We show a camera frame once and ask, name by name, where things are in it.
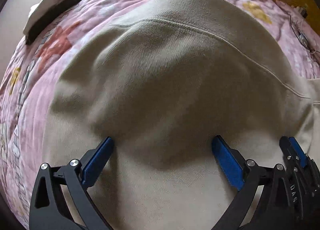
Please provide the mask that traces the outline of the pink patterned bed quilt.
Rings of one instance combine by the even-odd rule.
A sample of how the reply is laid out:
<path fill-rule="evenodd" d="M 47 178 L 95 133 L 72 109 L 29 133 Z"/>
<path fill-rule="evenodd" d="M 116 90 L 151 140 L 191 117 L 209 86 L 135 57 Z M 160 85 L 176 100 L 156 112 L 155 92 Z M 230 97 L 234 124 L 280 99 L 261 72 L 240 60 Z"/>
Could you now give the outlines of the pink patterned bed quilt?
<path fill-rule="evenodd" d="M 82 0 L 49 24 L 31 44 L 21 40 L 1 82 L 2 194 L 24 229 L 43 161 L 44 133 L 55 86 L 95 32 L 149 0 Z M 314 47 L 319 36 L 290 6 L 273 0 L 225 0 L 258 21 L 276 40 L 299 77 L 319 80 L 319 54 L 309 54 L 296 31 Z"/>

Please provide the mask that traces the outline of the beige zip hoodie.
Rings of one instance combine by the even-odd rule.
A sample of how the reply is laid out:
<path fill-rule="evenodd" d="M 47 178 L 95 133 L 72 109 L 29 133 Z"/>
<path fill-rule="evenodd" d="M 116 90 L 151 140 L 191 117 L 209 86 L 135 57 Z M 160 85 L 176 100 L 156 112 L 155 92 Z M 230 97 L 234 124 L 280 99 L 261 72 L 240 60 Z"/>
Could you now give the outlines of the beige zip hoodie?
<path fill-rule="evenodd" d="M 214 136 L 271 167 L 294 136 L 319 161 L 319 80 L 296 75 L 271 34 L 225 0 L 149 0 L 95 32 L 61 74 L 43 161 L 111 137 L 89 194 L 115 229 L 211 229 L 235 191 Z"/>

